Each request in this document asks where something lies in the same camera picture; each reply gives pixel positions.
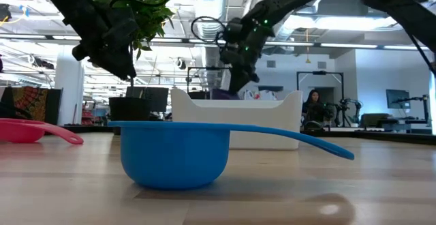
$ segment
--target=white column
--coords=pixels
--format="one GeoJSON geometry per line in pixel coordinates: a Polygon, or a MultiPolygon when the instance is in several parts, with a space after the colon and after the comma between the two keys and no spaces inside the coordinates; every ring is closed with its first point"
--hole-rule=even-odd
{"type": "Polygon", "coordinates": [[[82,121],[85,61],[77,61],[72,55],[72,49],[73,46],[61,46],[57,55],[54,87],[63,90],[58,125],[80,124],[82,121]]]}

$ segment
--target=white container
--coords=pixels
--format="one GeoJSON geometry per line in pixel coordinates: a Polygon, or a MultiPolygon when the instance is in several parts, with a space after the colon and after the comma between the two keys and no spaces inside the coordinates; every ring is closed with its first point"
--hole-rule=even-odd
{"type": "MultiPolygon", "coordinates": [[[[172,120],[176,122],[238,123],[300,131],[302,92],[294,91],[283,101],[191,100],[180,89],[171,90],[172,120]]],[[[269,134],[232,132],[232,149],[298,148],[298,141],[269,134]]]]}

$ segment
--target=pink measuring cup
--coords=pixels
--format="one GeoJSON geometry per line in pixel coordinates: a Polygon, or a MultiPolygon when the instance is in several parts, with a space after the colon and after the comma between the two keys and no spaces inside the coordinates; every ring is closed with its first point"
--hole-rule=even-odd
{"type": "Polygon", "coordinates": [[[34,143],[41,139],[45,132],[59,136],[71,144],[83,144],[81,137],[56,125],[23,119],[0,119],[0,141],[34,143]]]}

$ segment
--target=wooden table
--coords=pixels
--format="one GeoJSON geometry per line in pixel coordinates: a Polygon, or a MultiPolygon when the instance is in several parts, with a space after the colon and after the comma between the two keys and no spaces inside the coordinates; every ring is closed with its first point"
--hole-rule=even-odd
{"type": "Polygon", "coordinates": [[[231,151],[214,184],[188,192],[138,187],[119,139],[83,134],[0,143],[0,224],[436,224],[436,148],[348,138],[351,162],[298,151],[231,151]]]}

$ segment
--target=blue scoop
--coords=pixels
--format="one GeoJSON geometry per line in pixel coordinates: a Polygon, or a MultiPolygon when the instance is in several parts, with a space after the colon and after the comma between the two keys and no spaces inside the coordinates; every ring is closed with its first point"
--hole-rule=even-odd
{"type": "Polygon", "coordinates": [[[270,127],[150,121],[114,121],[108,125],[121,127],[125,172],[149,188],[184,190],[214,181],[227,164],[232,130],[285,136],[354,160],[352,152],[325,140],[270,127]]]}

